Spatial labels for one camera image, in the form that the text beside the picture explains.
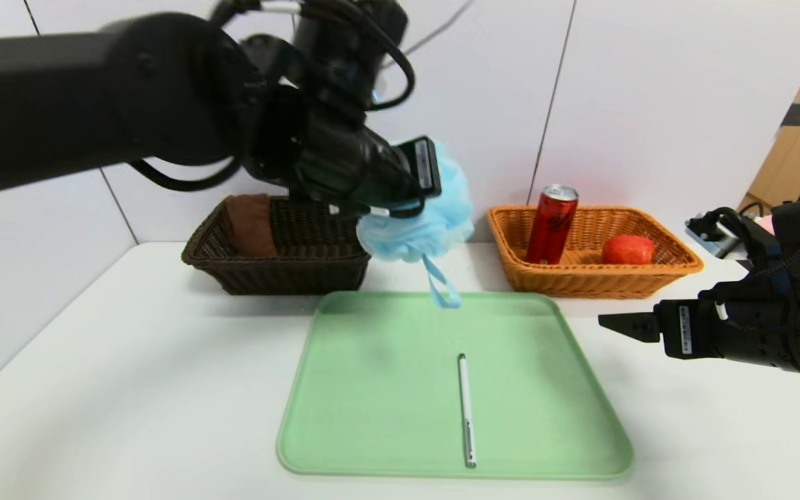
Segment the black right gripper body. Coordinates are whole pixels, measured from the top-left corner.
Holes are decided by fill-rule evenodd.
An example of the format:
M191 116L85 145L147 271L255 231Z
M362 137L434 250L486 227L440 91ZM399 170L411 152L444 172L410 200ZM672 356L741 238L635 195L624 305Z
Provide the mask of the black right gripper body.
M660 301L653 313L670 358L800 370L792 304L768 285L723 282L694 299Z

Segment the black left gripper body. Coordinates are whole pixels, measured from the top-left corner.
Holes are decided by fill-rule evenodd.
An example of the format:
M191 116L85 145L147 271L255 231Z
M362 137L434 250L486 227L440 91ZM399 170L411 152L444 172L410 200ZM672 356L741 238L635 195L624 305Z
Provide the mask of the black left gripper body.
M391 143L369 128L327 127L327 186L342 201L412 210L442 192L435 143L426 136Z

